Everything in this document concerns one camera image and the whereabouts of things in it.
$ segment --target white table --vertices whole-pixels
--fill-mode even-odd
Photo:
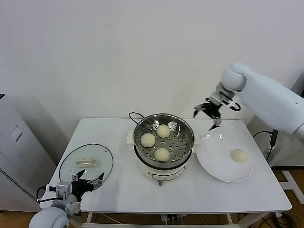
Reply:
[[[208,134],[211,120],[186,120],[196,135]],[[146,178],[137,168],[136,155],[128,150],[126,138],[135,123],[130,119],[84,118],[79,122],[69,145],[50,181],[59,182],[62,161],[76,148],[97,143],[107,147],[114,158],[113,170],[103,186],[87,192],[81,202],[84,212],[117,213],[261,213],[287,211],[291,204],[279,182],[265,161],[261,151],[241,120],[223,120],[212,133],[229,135],[238,140],[250,153],[254,162],[251,176],[240,183],[226,183],[209,175],[195,154],[187,163],[184,173],[172,182],[159,186]],[[45,193],[45,198],[54,193]],[[40,204],[41,208],[50,203]],[[256,219],[245,218],[245,222]]]

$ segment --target vent grille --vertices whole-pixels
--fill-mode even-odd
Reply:
[[[0,173],[3,174],[7,179],[9,179],[14,185],[16,185],[19,189],[21,189],[25,194],[27,194],[29,197],[31,197],[34,201],[36,201],[36,198],[30,194],[28,191],[26,191],[20,184],[18,184],[17,181],[15,181],[13,178],[11,178],[3,169],[0,168]]]

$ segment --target white plate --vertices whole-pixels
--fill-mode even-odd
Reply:
[[[242,145],[223,134],[206,135],[197,146],[197,157],[202,167],[213,177],[226,182],[241,182],[252,173],[253,162],[247,152],[248,159],[244,163],[236,162],[230,153],[235,149],[246,151]]]

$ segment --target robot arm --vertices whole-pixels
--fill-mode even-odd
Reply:
[[[224,69],[216,91],[206,99],[207,102],[195,107],[194,116],[203,111],[214,121],[210,130],[219,127],[221,106],[240,110],[232,100],[234,95],[238,95],[242,104],[270,127],[304,139],[304,99],[241,63]]]
[[[72,175],[72,182],[61,181],[56,186],[56,196],[49,208],[38,212],[29,223],[29,228],[68,228],[69,219],[80,211],[82,196],[87,191],[98,189],[103,184],[104,172],[94,180],[82,179],[85,170]]]

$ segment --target pot lid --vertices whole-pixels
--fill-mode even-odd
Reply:
[[[111,152],[99,144],[87,144],[72,151],[62,162],[59,170],[61,181],[72,181],[72,175],[85,170],[82,179],[93,180],[104,172],[104,181],[111,173],[113,157]]]

